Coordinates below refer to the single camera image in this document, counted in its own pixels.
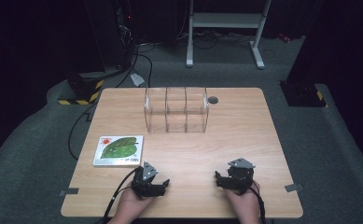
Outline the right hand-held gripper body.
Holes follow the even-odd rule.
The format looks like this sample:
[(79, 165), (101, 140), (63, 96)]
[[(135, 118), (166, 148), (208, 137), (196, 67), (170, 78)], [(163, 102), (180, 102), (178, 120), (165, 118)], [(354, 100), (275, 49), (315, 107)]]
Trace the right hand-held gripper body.
[(239, 195), (246, 193), (252, 186), (255, 165), (244, 158), (229, 162), (228, 175), (230, 178), (228, 188), (235, 190)]

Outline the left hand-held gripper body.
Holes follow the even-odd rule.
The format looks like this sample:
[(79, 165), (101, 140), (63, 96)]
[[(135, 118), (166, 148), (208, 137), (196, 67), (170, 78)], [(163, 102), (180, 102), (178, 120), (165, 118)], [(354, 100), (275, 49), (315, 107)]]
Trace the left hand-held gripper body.
[(152, 185), (152, 181), (158, 172), (159, 171), (147, 161), (136, 169), (131, 187), (139, 198), (158, 196), (157, 188)]

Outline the clear acrylic divider rack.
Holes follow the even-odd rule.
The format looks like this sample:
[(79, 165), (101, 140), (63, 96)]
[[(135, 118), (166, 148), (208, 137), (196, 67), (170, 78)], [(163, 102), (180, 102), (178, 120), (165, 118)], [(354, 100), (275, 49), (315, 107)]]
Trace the clear acrylic divider rack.
[(209, 105), (206, 88), (147, 88), (145, 118), (149, 133), (204, 133)]

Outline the person's left hand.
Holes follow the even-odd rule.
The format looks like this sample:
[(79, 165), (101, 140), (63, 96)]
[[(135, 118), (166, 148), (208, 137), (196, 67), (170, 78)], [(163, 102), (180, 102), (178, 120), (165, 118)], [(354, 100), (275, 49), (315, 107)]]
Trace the person's left hand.
[(125, 189), (115, 215), (106, 224), (132, 224), (154, 201), (153, 197), (139, 198), (132, 189)]

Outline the person's right hand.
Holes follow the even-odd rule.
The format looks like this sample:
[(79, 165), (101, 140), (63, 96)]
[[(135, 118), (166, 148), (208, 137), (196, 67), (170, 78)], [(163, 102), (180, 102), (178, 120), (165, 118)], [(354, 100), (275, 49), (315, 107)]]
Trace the person's right hand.
[(243, 195), (237, 195), (230, 189), (225, 189), (225, 193), (241, 224), (259, 224), (258, 197), (252, 190)]

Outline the white paper scrap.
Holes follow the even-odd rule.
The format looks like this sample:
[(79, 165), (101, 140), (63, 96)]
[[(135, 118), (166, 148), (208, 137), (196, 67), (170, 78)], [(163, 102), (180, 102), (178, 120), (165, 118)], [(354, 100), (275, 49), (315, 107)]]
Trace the white paper scrap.
[(145, 82), (138, 74), (131, 74), (131, 79), (136, 87), (140, 87)]

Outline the black base with yellow mark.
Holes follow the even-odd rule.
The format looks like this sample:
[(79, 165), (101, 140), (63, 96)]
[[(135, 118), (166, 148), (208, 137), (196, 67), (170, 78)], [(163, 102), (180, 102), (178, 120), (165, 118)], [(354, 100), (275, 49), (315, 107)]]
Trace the black base with yellow mark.
[(283, 95), (289, 106), (296, 107), (326, 107), (323, 94), (315, 85), (280, 82)]

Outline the black yellow striped base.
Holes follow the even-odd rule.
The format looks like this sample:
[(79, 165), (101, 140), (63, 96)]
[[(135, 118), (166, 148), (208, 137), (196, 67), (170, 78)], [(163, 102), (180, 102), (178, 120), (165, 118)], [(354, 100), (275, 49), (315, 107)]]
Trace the black yellow striped base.
[(97, 78), (85, 79), (80, 75), (68, 78), (66, 85), (58, 97), (60, 105), (93, 104), (103, 86), (104, 81)]

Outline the dark equipment tower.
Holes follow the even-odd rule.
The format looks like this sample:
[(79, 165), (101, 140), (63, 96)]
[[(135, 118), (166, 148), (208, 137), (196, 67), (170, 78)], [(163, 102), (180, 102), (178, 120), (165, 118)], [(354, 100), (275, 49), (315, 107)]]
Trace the dark equipment tower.
[(127, 69), (131, 64), (136, 46), (136, 24), (133, 19), (133, 0), (111, 0), (115, 11), (120, 42), (120, 64), (118, 70)]

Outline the white metal stand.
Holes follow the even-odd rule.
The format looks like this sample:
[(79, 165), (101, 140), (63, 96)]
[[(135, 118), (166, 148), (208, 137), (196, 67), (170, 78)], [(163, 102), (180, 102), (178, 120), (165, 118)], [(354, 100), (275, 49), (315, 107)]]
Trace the white metal stand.
[(265, 64), (258, 49), (258, 44), (268, 17), (272, 0), (265, 0), (261, 13), (206, 13), (194, 11), (194, 0), (189, 0), (188, 10), (188, 45), (186, 67), (193, 66), (193, 29), (194, 28), (238, 28), (255, 29), (254, 39), (249, 42), (258, 69)]

